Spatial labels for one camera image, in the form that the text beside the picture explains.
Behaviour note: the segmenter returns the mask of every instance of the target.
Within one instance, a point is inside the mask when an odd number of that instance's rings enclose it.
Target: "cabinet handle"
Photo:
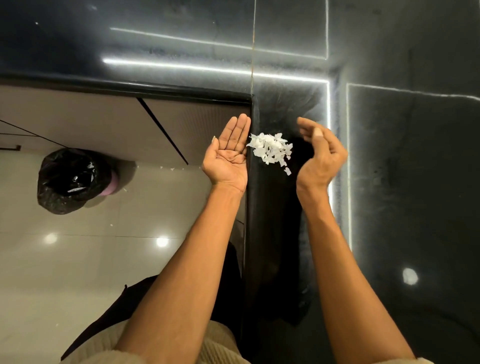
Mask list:
[[[15,148],[0,148],[0,150],[13,150],[14,152],[20,152],[22,146],[17,145]]]

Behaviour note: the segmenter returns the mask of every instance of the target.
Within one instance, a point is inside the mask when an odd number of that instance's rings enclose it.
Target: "trash bin liner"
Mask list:
[[[100,153],[64,148],[46,156],[38,172],[38,204],[65,215],[98,196],[112,180],[112,168]]]

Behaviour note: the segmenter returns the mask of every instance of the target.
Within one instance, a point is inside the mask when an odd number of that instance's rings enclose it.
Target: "beige tile floor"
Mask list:
[[[36,201],[42,156],[0,151],[0,363],[56,363],[125,284],[158,274],[201,211],[198,167],[139,164],[114,195],[68,215]],[[239,212],[243,221],[244,212]],[[157,238],[168,238],[158,246]]]

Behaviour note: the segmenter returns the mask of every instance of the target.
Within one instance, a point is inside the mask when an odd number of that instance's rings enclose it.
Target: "hand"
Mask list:
[[[250,118],[241,114],[225,126],[220,138],[213,137],[205,152],[202,169],[213,185],[233,187],[242,194],[247,188],[247,136]]]
[[[347,160],[348,152],[330,129],[305,118],[298,118],[303,139],[312,144],[315,154],[297,176],[297,196],[303,205],[325,196],[331,180]]]

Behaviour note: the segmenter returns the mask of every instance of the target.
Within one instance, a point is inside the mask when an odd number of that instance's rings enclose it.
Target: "beige sweater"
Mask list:
[[[113,325],[84,342],[62,364],[146,364],[137,355],[113,350],[128,320]],[[197,364],[249,364],[240,355],[232,332],[210,321]],[[432,364],[425,359],[390,360],[383,364]]]

